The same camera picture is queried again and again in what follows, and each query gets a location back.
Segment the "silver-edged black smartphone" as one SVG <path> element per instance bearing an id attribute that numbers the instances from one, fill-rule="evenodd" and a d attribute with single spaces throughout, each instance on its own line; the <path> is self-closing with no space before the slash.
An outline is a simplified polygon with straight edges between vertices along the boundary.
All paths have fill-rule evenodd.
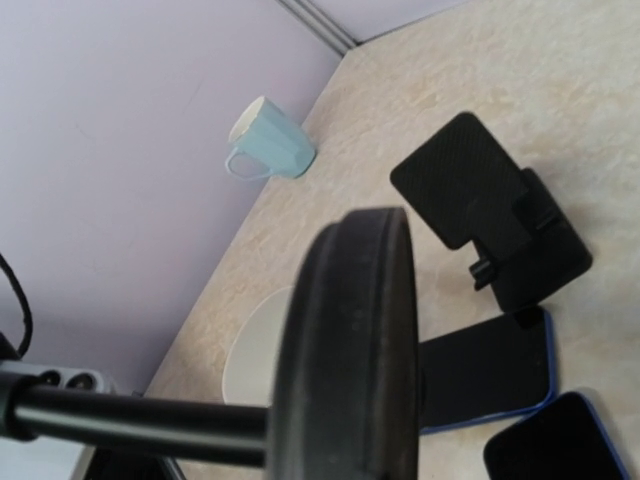
<path id="1" fill-rule="evenodd" d="M 110 377 L 95 370 L 48 367 L 38 377 L 46 384 L 62 389 L 78 389 L 100 394 L 115 394 L 116 386 Z"/>

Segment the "black pole phone stand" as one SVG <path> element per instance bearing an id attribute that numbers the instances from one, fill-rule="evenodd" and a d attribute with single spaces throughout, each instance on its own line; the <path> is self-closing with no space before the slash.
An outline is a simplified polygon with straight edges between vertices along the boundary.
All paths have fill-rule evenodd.
<path id="1" fill-rule="evenodd" d="M 326 226 L 300 268 L 267 408 L 58 389 L 1 377 L 1 434 L 260 467 L 269 479 L 414 479 L 415 273 L 400 208 Z"/>

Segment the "blue-edged black smartphone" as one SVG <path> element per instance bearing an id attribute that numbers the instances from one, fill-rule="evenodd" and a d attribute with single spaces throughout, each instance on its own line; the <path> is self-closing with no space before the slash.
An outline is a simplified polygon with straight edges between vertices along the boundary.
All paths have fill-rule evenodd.
<path id="1" fill-rule="evenodd" d="M 568 392 L 494 435 L 483 450 L 491 479 L 629 479 L 592 403 Z"/>

